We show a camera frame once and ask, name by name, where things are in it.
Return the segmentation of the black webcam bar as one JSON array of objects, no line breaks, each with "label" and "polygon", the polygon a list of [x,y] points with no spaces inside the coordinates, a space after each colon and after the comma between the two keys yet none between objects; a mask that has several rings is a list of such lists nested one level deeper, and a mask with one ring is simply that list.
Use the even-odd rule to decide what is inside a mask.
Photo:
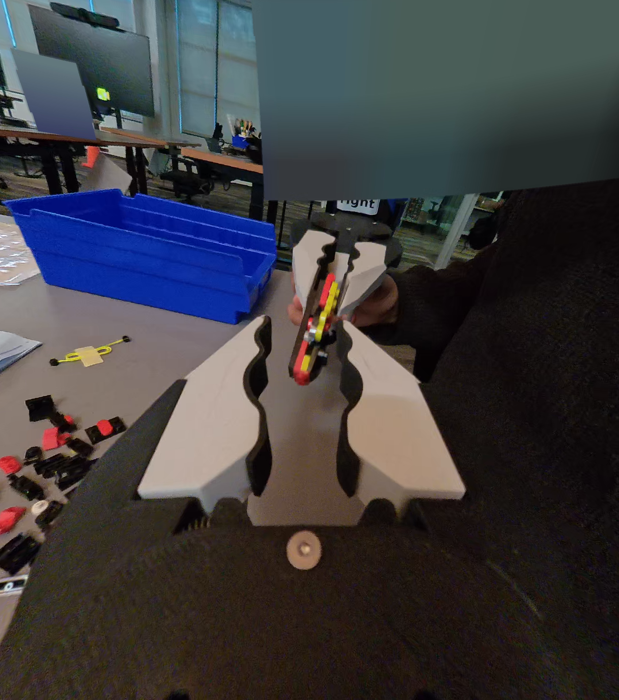
[{"label": "black webcam bar", "polygon": [[88,24],[92,27],[100,27],[107,30],[122,31],[117,18],[110,15],[96,13],[86,8],[78,8],[57,2],[50,2],[50,9],[63,18]]}]

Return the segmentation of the person's right hand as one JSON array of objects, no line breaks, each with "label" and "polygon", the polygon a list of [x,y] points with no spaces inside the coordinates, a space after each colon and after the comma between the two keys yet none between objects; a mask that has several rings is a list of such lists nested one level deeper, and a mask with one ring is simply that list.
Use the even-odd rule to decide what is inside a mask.
[{"label": "person's right hand", "polygon": [[398,287],[390,275],[385,275],[380,286],[361,302],[351,316],[358,328],[390,326],[398,319]]}]

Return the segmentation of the blue cup with pens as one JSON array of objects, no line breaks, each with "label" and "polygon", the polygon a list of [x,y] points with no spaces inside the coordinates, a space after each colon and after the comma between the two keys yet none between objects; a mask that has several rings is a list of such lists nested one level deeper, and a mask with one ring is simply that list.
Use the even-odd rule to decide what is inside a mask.
[{"label": "blue cup with pens", "polygon": [[238,150],[261,148],[261,132],[253,121],[235,118],[232,122],[232,147]]}]

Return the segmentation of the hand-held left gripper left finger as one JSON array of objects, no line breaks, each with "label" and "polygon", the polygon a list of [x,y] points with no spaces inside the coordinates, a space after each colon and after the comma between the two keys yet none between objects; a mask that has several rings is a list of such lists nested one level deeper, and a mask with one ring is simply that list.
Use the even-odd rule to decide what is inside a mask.
[{"label": "hand-held left gripper left finger", "polygon": [[249,322],[184,379],[182,392],[140,481],[143,500],[217,502],[260,496],[271,474],[267,416],[271,319]]}]

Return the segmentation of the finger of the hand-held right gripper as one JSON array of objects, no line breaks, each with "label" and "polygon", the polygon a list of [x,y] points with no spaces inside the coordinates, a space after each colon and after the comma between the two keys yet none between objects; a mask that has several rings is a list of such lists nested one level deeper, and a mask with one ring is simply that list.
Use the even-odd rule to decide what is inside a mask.
[{"label": "finger of the hand-held right gripper", "polygon": [[293,281],[295,297],[291,303],[291,321],[300,324],[317,272],[335,272],[337,236],[308,229],[293,248]]},{"label": "finger of the hand-held right gripper", "polygon": [[351,318],[375,292],[386,275],[386,245],[354,244],[349,267],[341,283],[338,316]]}]

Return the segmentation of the long wooden desk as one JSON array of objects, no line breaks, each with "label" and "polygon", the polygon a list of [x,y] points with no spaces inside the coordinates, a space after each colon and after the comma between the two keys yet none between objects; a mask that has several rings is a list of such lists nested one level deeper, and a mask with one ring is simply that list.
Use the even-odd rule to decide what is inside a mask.
[{"label": "long wooden desk", "polygon": [[42,171],[51,195],[60,195],[65,185],[68,193],[77,192],[79,183],[76,177],[74,155],[76,147],[96,146],[104,148],[117,146],[126,149],[127,173],[131,175],[130,196],[147,194],[147,166],[143,151],[148,148],[167,149],[172,147],[200,147],[198,142],[172,141],[162,137],[145,135],[125,129],[104,127],[96,130],[94,138],[55,135],[35,129],[0,125],[0,139],[14,139],[10,146],[14,149],[37,151],[42,161]]}]

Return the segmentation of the pile of lego pieces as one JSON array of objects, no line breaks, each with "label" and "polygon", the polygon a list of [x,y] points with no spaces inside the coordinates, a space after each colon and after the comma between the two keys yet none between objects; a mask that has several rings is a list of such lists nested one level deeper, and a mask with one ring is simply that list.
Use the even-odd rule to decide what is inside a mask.
[{"label": "pile of lego pieces", "polygon": [[22,592],[46,533],[104,451],[98,446],[127,429],[120,415],[82,419],[54,404],[49,419],[32,423],[25,400],[8,403],[16,437],[0,414],[0,597]]}]

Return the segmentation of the blue storage bin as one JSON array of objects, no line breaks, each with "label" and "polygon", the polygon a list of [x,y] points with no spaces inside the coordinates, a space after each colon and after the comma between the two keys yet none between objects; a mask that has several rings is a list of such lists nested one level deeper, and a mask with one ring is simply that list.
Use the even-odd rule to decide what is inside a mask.
[{"label": "blue storage bin", "polygon": [[119,190],[6,200],[46,284],[236,324],[276,262],[273,225]]}]

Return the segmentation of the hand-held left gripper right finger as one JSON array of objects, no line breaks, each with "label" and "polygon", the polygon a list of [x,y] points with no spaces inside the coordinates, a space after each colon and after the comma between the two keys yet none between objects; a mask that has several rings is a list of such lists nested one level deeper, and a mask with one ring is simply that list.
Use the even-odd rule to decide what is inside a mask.
[{"label": "hand-held left gripper right finger", "polygon": [[348,321],[337,327],[337,356],[343,492],[363,506],[388,501],[399,517],[417,499],[460,501],[465,485],[419,380]]}]

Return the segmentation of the person's dark knit sweater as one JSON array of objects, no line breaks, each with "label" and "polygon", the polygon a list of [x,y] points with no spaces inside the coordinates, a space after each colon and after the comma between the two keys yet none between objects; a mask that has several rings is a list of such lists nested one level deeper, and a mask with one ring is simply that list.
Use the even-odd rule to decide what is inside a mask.
[{"label": "person's dark knit sweater", "polygon": [[619,179],[518,192],[427,398],[494,565],[619,699]]}]

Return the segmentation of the partly built lego model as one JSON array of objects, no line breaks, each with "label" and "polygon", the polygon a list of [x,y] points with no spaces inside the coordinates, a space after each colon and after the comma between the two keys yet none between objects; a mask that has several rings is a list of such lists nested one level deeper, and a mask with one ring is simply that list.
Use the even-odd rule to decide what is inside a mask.
[{"label": "partly built lego model", "polygon": [[335,340],[340,287],[336,276],[317,272],[304,306],[302,322],[290,356],[288,373],[299,386],[307,386],[328,361],[327,347]]}]

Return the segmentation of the person's right forearm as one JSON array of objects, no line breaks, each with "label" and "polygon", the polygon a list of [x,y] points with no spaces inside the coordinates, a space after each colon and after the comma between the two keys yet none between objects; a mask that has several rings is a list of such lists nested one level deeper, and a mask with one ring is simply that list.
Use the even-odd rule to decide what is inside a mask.
[{"label": "person's right forearm", "polygon": [[396,301],[388,320],[375,327],[383,345],[406,345],[415,352],[414,375],[427,382],[446,346],[478,298],[499,247],[495,241],[474,258],[444,269],[414,266],[389,278]]}]

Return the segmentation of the black office chair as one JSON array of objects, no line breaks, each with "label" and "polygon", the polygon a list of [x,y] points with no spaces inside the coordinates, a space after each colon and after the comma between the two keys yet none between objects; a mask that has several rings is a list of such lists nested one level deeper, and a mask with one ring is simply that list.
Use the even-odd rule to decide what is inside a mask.
[{"label": "black office chair", "polygon": [[209,196],[214,189],[213,181],[193,172],[193,166],[192,159],[172,155],[170,167],[158,175],[160,180],[172,185],[174,196],[187,204],[198,195]]}]

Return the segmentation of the black monitor screen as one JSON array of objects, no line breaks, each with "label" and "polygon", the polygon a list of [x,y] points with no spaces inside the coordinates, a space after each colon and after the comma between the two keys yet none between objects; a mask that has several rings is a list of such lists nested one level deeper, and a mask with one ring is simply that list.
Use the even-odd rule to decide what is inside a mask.
[{"label": "black monitor screen", "polygon": [[120,110],[155,117],[147,36],[69,20],[39,5],[27,6],[38,53],[77,66],[95,111]]}]

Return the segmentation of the wooden board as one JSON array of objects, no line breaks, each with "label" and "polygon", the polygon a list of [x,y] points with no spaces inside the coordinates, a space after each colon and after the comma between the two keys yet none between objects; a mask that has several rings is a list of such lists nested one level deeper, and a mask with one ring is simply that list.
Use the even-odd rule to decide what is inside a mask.
[{"label": "wooden board", "polygon": [[224,153],[200,151],[198,148],[186,146],[181,149],[181,156],[193,160],[204,161],[212,164],[223,165],[235,170],[243,170],[256,174],[263,174],[263,166],[256,164],[244,157],[236,157]]}]

